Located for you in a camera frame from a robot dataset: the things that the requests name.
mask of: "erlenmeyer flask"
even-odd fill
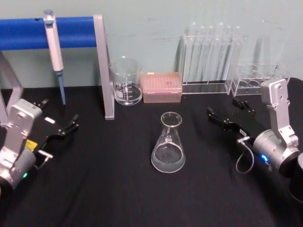
[[[166,112],[161,116],[163,130],[151,154],[152,165],[163,173],[174,173],[182,168],[185,155],[181,145],[178,126],[180,114]]]

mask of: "glass beaker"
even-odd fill
[[[163,173],[174,173],[185,163],[178,126],[182,122],[180,114],[166,112],[161,116],[162,133],[151,154],[152,165]]]
[[[142,99],[140,75],[142,67],[138,61],[122,57],[110,63],[113,75],[115,100],[122,105],[134,105]]]

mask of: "white cable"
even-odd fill
[[[248,170],[246,170],[246,171],[240,171],[240,170],[238,169],[238,164],[239,164],[239,162],[240,162],[242,156],[244,155],[244,153],[242,153],[242,154],[240,155],[240,157],[238,158],[238,160],[237,160],[237,163],[236,163],[236,170],[237,170],[237,172],[240,173],[240,174],[247,174],[248,172],[250,172],[250,171],[252,170],[252,168],[253,168],[253,166],[254,166],[254,164],[255,164],[254,154],[252,153],[251,149],[245,144],[244,141],[239,141],[239,143],[242,144],[242,145],[250,152],[250,154],[251,154],[251,166],[250,166],[250,168],[249,168]]]

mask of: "blue led light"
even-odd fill
[[[268,161],[269,161],[269,158],[266,157],[265,155],[261,155],[261,159],[262,159],[264,162],[268,162]]]

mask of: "pipette tip box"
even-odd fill
[[[177,72],[148,72],[141,75],[145,103],[178,103],[182,96],[181,75]]]

